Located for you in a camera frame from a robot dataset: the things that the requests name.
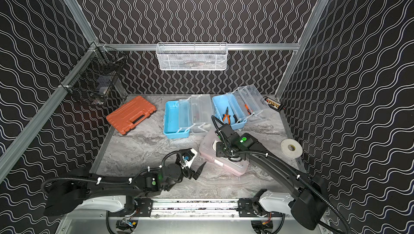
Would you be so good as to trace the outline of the pink toolbox with clear lid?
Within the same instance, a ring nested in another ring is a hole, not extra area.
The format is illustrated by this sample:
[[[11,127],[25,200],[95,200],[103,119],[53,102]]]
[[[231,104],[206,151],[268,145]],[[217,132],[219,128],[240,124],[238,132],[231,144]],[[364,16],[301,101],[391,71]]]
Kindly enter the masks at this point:
[[[221,142],[215,131],[210,130],[202,140],[199,153],[208,162],[213,163],[216,167],[224,169],[237,177],[244,175],[248,169],[249,162],[242,160],[241,162],[230,161],[229,158],[220,154],[218,156],[218,143]]]

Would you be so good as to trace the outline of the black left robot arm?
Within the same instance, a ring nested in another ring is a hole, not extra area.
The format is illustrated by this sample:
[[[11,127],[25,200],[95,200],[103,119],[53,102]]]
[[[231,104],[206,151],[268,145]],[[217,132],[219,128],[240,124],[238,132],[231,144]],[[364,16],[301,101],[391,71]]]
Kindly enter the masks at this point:
[[[191,168],[198,157],[194,149],[183,149],[168,153],[158,167],[149,167],[135,176],[104,176],[91,173],[89,168],[81,167],[65,176],[51,178],[41,184],[46,195],[45,216],[61,216],[80,207],[90,207],[94,199],[125,199],[119,209],[111,208],[108,202],[98,202],[99,209],[110,212],[135,212],[138,206],[135,200],[140,197],[159,196],[168,192],[183,179],[197,180],[204,164],[197,170]]]

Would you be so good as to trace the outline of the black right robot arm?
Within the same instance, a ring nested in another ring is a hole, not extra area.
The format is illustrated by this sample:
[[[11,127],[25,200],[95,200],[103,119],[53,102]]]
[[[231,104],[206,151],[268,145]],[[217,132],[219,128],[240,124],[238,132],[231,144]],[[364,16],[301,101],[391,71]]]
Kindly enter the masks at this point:
[[[213,115],[211,119],[216,129],[215,134],[220,140],[216,145],[216,156],[232,162],[248,161],[284,185],[293,198],[287,206],[300,225],[308,230],[314,230],[317,225],[321,225],[337,234],[351,233],[348,221],[328,199],[324,179],[310,177],[290,166],[252,135],[245,133],[240,136],[229,124],[223,123],[216,116]],[[335,213],[342,222],[344,232],[321,221],[327,209]]]

